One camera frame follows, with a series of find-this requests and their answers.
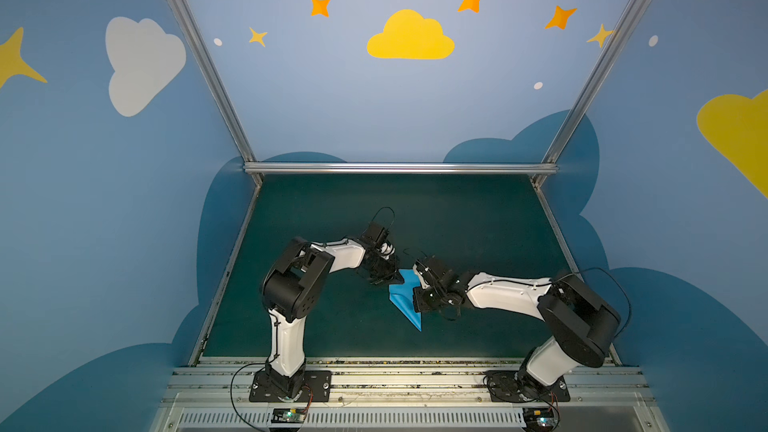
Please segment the blue square paper sheet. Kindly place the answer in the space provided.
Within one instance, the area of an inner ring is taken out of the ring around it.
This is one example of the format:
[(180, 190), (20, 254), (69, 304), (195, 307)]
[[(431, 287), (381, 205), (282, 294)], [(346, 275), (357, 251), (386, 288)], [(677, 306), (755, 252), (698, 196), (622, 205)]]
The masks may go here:
[(421, 289), (421, 281), (413, 269), (399, 271), (403, 282), (389, 285), (389, 299), (406, 319), (419, 331), (422, 331), (421, 313), (414, 306), (414, 290)]

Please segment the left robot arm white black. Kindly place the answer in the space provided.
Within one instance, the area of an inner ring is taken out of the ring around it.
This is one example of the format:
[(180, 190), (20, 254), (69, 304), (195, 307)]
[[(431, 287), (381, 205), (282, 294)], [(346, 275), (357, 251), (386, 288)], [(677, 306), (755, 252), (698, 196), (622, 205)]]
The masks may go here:
[(333, 242), (292, 239), (267, 273), (262, 303), (271, 317), (272, 347), (265, 365), (267, 378), (283, 397), (293, 398), (304, 386), (306, 317), (316, 306), (330, 274), (363, 269), (373, 285), (404, 283), (389, 229), (371, 222), (358, 237)]

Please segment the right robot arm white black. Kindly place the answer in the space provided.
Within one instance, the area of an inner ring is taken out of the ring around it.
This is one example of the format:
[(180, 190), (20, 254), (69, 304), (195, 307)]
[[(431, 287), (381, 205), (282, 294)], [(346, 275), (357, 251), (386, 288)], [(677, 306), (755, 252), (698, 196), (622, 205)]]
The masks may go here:
[(528, 353), (512, 378), (517, 402), (554, 392), (577, 366), (601, 367), (620, 327), (619, 312), (574, 273), (540, 279), (457, 274), (436, 257), (416, 262), (413, 271), (419, 281), (413, 290), (417, 312), (492, 309), (546, 324), (551, 337)]

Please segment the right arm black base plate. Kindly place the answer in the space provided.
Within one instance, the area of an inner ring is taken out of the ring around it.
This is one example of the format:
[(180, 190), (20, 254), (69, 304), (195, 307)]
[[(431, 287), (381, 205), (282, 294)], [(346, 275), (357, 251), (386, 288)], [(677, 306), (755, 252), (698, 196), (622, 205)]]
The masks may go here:
[(517, 370), (487, 371), (483, 377), (491, 400), (494, 402), (569, 402), (571, 396), (563, 376), (551, 385), (543, 385), (527, 372)]

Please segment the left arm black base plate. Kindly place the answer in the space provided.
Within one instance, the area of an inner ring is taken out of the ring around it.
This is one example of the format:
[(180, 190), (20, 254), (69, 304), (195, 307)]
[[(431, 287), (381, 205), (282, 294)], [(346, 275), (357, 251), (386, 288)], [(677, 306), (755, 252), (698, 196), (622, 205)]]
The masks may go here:
[(314, 370), (299, 374), (296, 379), (278, 378), (277, 374), (258, 372), (251, 384), (248, 401), (252, 403), (328, 402), (332, 385), (330, 370)]

